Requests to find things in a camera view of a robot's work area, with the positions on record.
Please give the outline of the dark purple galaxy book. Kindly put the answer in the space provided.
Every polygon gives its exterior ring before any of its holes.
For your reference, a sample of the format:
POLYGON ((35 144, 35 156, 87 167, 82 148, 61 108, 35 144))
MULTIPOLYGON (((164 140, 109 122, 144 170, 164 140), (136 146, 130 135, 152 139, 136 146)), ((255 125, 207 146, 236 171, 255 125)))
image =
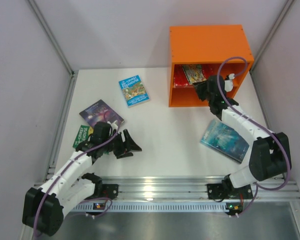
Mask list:
POLYGON ((125 120, 102 99, 98 100, 88 108, 82 110, 79 115, 92 128, 98 122, 110 122, 110 124, 116 125, 122 125, 125 123, 125 120))

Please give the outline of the red treehouse book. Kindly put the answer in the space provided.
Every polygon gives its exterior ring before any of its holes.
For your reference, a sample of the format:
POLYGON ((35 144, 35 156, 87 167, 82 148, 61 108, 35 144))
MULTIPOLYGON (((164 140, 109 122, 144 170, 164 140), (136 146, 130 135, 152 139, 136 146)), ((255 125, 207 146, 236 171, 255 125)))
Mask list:
POLYGON ((174 66, 173 84, 175 88, 192 87, 206 81, 214 73, 208 64, 177 64, 174 66))

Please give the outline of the teal ocean cover book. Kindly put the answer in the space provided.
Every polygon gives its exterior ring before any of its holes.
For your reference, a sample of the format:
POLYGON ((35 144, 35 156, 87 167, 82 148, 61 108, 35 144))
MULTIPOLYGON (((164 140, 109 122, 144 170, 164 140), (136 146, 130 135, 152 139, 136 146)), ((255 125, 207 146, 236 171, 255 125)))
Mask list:
POLYGON ((241 164, 249 144, 233 128, 213 119, 205 130, 200 143, 241 164))

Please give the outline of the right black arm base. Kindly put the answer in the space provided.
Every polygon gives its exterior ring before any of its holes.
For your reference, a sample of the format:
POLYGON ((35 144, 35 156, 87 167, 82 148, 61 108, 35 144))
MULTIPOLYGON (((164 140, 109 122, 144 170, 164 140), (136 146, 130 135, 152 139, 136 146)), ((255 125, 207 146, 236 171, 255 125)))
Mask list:
POLYGON ((235 188, 228 175, 220 183, 208 183, 206 187, 208 199, 218 203, 224 200, 251 200, 253 198, 251 185, 235 188))

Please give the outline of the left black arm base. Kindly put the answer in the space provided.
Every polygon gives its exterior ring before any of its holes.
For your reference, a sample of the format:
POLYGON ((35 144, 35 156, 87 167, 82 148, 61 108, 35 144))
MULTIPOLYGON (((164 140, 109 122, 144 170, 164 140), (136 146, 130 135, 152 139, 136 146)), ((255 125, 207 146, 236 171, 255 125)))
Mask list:
POLYGON ((85 201, 95 198, 110 198, 111 200, 114 200, 118 196, 118 184, 103 183, 102 178, 94 173, 85 173, 79 178, 79 180, 88 180, 94 184, 93 194, 87 196, 84 199, 85 201))

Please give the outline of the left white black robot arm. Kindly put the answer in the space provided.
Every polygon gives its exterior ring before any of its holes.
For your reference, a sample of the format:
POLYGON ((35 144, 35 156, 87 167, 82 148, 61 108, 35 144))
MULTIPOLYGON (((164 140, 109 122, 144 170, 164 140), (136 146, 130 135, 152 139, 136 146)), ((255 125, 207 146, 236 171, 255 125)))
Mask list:
POLYGON ((88 169, 105 154, 117 159, 132 157, 142 148, 129 131, 108 122, 97 122, 87 140, 77 145, 69 160, 48 181, 30 188, 24 199, 22 223, 34 232, 53 236, 68 213, 81 203, 102 201, 100 208, 108 211, 114 194, 107 194, 101 177, 88 169))

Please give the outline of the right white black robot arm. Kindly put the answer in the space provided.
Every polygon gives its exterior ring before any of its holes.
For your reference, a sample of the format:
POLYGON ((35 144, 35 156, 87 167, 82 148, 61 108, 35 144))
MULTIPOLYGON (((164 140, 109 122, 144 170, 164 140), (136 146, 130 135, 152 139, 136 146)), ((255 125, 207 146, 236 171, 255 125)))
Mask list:
POLYGON ((208 102, 210 112, 248 144, 239 169, 228 174, 225 182, 238 189, 283 173, 289 177, 292 163, 288 136, 274 133, 247 116, 238 102, 226 97, 227 83, 221 76, 212 75, 193 84, 198 98, 208 102))

